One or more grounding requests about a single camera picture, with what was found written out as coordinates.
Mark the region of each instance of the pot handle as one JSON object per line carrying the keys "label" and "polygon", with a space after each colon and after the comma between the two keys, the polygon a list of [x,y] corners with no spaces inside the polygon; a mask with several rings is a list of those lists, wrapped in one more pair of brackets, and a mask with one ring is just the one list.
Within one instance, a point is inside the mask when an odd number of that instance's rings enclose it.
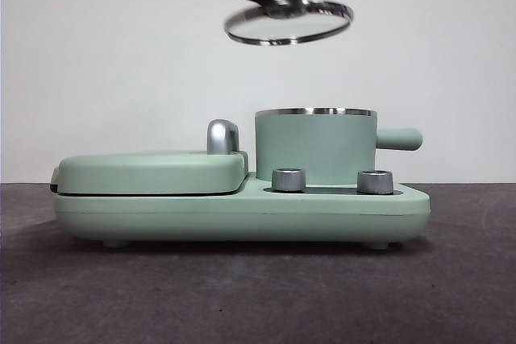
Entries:
{"label": "pot handle", "polygon": [[415,151],[422,144],[422,134],[417,129],[379,129],[377,131],[378,149],[398,149],[400,151]]}

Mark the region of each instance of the mint green appliance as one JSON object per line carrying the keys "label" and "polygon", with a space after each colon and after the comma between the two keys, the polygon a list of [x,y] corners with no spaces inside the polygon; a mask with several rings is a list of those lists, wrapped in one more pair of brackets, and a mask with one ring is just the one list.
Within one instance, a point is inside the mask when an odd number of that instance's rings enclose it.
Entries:
{"label": "mint green appliance", "polygon": [[[376,124],[370,110],[259,112],[258,174],[248,171],[238,128],[226,120],[210,123],[206,151],[70,157],[52,176],[57,220],[107,247],[141,240],[334,241],[385,249],[422,233],[430,199],[374,170],[376,147],[417,149],[421,135],[377,131]],[[316,132],[327,134],[324,144],[308,141]]]}

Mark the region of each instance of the glass lid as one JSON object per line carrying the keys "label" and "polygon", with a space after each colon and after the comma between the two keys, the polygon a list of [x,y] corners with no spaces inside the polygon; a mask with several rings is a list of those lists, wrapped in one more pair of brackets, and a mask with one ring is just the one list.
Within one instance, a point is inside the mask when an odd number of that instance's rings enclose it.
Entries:
{"label": "glass lid", "polygon": [[353,11],[325,0],[275,0],[231,16],[224,25],[228,36],[243,44],[275,46],[300,44],[344,31]]}

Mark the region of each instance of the rubber foot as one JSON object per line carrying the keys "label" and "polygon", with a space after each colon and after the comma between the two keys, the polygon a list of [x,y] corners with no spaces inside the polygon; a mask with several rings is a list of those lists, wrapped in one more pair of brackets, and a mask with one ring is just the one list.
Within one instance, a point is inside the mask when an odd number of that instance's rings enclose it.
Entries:
{"label": "rubber foot", "polygon": [[367,247],[371,250],[387,250],[389,248],[388,242],[365,242],[363,243],[364,247]]}
{"label": "rubber foot", "polygon": [[128,241],[113,241],[113,240],[107,240],[102,241],[102,244],[104,247],[107,247],[109,249],[119,249],[121,247],[125,247],[129,244]]}

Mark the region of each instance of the metal handle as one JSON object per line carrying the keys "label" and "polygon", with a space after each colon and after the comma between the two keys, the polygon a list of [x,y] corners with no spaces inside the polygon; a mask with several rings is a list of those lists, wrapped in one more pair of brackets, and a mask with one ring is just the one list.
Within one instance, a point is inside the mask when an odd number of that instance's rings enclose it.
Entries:
{"label": "metal handle", "polygon": [[229,155],[239,151],[239,128],[231,121],[217,119],[208,125],[208,155]]}

